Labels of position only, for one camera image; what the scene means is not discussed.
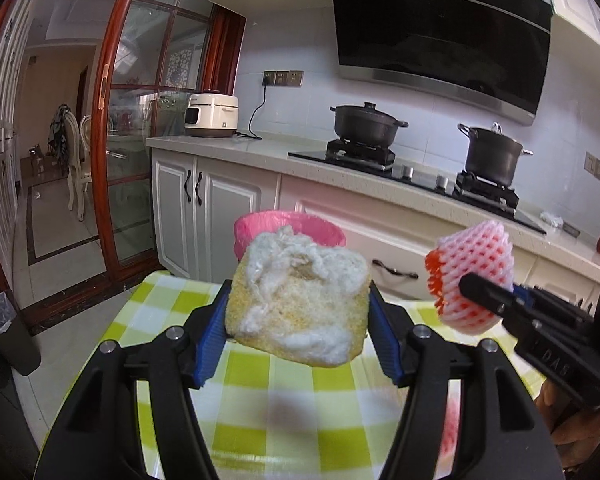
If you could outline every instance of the white fluffy filling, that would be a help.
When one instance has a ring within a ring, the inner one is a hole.
[[[256,303],[240,322],[238,332],[258,336],[267,332],[268,317],[274,315],[273,297],[285,285],[276,307],[284,308],[295,300],[295,308],[303,317],[315,321],[314,326],[301,332],[291,327],[269,333],[282,349],[301,360],[327,365],[348,361],[352,345],[347,326],[346,308],[339,308],[357,295],[366,285],[368,266],[365,259],[345,248],[320,246],[309,236],[295,235],[291,226],[275,233],[261,233],[248,247],[245,275]],[[292,271],[302,267],[308,279],[292,279]],[[304,301],[299,304],[298,298]]]

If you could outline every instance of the checkered tablecloth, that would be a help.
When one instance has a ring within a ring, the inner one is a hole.
[[[149,275],[106,331],[122,346],[151,341],[212,302],[218,285]],[[496,339],[535,396],[542,376],[512,354],[515,339],[498,325],[480,337],[442,326],[432,303],[385,297],[415,323],[447,340]],[[369,338],[361,356],[339,368],[311,368],[228,342],[215,376],[191,391],[200,428],[222,480],[243,478],[373,480],[394,439],[405,390],[382,373]],[[138,384],[138,414],[147,472],[164,478],[147,383]]]

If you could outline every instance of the black range hood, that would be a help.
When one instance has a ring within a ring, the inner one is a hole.
[[[340,75],[408,86],[531,124],[551,0],[333,0]]]

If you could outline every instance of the pink bowl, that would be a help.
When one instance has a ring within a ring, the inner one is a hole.
[[[310,236],[314,242],[327,247],[343,247],[347,238],[338,226],[319,216],[295,211],[260,211],[241,216],[234,224],[234,253],[238,261],[253,239],[263,232],[275,232],[291,225],[295,234]]]

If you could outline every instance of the rice cooker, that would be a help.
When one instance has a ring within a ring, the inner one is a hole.
[[[231,137],[238,128],[238,98],[212,91],[193,94],[184,127],[194,137]]]

